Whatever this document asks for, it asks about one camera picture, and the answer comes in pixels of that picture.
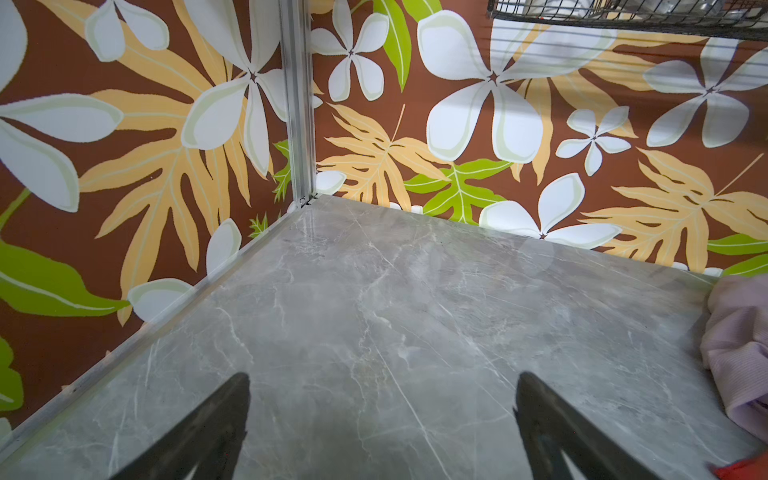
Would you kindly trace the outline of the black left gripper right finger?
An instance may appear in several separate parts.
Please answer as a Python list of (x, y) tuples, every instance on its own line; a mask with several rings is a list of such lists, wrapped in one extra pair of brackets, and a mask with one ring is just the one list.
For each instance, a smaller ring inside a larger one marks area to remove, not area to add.
[(569, 463), (586, 479), (659, 479), (529, 371), (517, 382), (515, 419), (535, 479), (570, 479)]

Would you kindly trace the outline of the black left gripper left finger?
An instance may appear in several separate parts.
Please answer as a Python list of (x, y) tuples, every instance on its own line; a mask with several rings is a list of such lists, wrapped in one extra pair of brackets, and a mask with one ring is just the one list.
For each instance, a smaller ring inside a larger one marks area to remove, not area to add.
[(238, 372), (115, 479), (231, 479), (246, 437), (250, 379)]

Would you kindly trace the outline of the light pink ribbed cloth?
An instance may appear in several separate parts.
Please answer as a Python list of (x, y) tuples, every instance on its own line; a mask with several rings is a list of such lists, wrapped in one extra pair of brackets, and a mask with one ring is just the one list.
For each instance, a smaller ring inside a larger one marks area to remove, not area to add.
[(708, 298), (700, 351), (727, 417), (767, 440), (767, 276), (728, 276)]

